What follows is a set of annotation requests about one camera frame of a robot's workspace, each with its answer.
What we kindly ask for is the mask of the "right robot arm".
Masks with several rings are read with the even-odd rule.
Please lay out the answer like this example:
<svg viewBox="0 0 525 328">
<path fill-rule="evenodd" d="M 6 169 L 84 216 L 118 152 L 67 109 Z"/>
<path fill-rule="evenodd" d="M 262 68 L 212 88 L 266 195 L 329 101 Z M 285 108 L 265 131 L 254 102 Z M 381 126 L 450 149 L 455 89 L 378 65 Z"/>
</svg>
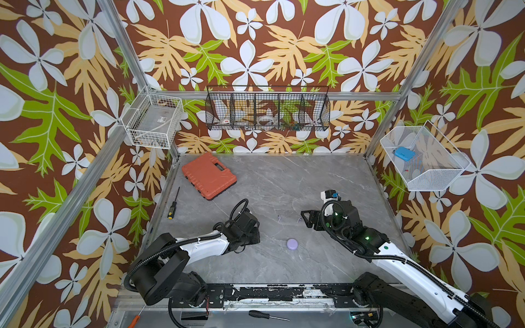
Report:
<svg viewBox="0 0 525 328">
<path fill-rule="evenodd" d="M 321 209 L 300 213 L 306 226 L 327 232 L 354 256 L 388 272 L 408 289 L 404 292 L 366 272 L 352 284 L 357 306 L 392 310 L 419 327 L 496 327 L 487 299 L 467 295 L 414 262 L 384 233 L 365 226 L 358 209 L 337 191 L 321 192 L 321 200 Z"/>
</svg>

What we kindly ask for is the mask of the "purple earbud charging case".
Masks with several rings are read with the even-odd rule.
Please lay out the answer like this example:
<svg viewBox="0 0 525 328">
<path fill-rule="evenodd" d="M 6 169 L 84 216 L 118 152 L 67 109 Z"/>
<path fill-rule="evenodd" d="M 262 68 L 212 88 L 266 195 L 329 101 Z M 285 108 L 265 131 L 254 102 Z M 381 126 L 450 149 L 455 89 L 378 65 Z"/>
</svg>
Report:
<svg viewBox="0 0 525 328">
<path fill-rule="evenodd" d="M 297 250 L 299 247 L 299 243 L 296 239 L 290 238 L 287 240 L 286 246 L 288 250 Z"/>
</svg>

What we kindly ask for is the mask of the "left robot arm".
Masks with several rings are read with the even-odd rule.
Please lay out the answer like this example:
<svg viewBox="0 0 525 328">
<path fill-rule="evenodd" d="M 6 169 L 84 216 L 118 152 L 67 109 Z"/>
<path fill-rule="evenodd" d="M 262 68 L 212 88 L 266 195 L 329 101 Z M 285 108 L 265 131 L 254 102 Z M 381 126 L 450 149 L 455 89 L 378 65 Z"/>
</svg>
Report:
<svg viewBox="0 0 525 328">
<path fill-rule="evenodd" d="M 163 233 L 157 237 L 128 268 L 124 287 L 139 293 L 147 306 L 164 299 L 202 305 L 208 285 L 196 272 L 184 270 L 205 258 L 241 253 L 247 246 L 260 243 L 260 222 L 248 204 L 248 199 L 241 200 L 229 219 L 216 223 L 206 235 L 176 239 Z"/>
</svg>

